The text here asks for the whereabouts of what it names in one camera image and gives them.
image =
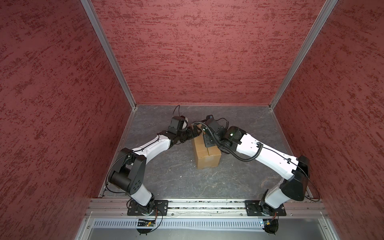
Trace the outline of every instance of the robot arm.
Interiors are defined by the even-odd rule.
[[[205,138],[206,146],[209,142],[214,143],[222,152],[230,153],[240,161],[257,160],[282,176],[282,180],[275,187],[264,193],[259,204],[260,212],[273,215],[275,209],[289,199],[304,200],[310,171],[309,160],[305,156],[297,158],[279,152],[238,127],[224,128],[212,115],[208,115],[203,121],[192,123],[198,124],[202,125],[202,130],[209,136]],[[250,158],[244,159],[236,152]]]
[[[306,157],[296,158],[279,152],[238,127],[224,128],[212,115],[207,116],[205,120],[193,122],[189,127],[187,123],[183,116],[173,117],[167,131],[162,131],[156,138],[140,147],[124,148],[111,167],[108,181],[129,194],[140,205],[141,212],[149,214],[154,208],[154,196],[142,184],[146,164],[174,144],[200,135],[202,131],[197,127],[198,124],[202,125],[202,130],[208,136],[206,145],[208,142],[214,143],[222,152],[230,153],[240,161],[257,160],[282,176],[282,180],[275,187],[264,193],[258,206],[260,212],[273,215],[275,209],[289,199],[304,199],[310,170]],[[250,158],[244,159],[236,152]]]
[[[153,194],[142,184],[146,164],[174,144],[200,135],[202,131],[198,127],[187,124],[184,116],[173,117],[168,130],[158,133],[151,141],[133,149],[123,148],[109,170],[108,181],[130,195],[140,205],[141,212],[150,213],[154,207]]]

